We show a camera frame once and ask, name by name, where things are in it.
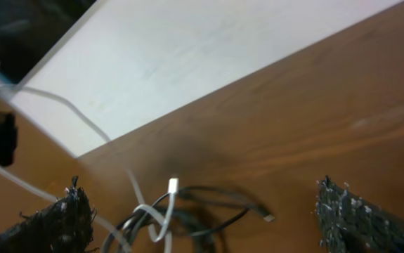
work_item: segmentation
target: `white panel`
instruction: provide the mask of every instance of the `white panel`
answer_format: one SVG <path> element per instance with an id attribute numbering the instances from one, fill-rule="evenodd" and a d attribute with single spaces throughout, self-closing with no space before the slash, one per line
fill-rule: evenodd
<path id="1" fill-rule="evenodd" d="M 98 2 L 25 85 L 66 97 L 117 138 L 398 2 Z M 53 101 L 12 103 L 75 157 L 103 144 Z"/>

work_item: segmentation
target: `wooden table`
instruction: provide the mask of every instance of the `wooden table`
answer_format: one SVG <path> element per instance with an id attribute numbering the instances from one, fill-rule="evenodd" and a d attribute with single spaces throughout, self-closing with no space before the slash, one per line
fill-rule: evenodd
<path id="1" fill-rule="evenodd" d="M 74 174 L 113 223 L 171 175 L 181 185 L 241 188 L 276 216 L 248 214 L 226 230 L 229 252 L 324 252 L 316 180 L 330 175 L 404 219 L 404 3 L 272 64 L 74 161 L 20 119 L 24 179 L 62 195 Z M 42 202 L 0 179 L 0 231 Z M 220 219 L 233 213 L 218 211 Z M 95 243 L 106 234 L 96 226 Z M 135 252 L 161 252 L 142 234 Z M 174 240 L 189 252 L 190 240 Z"/>

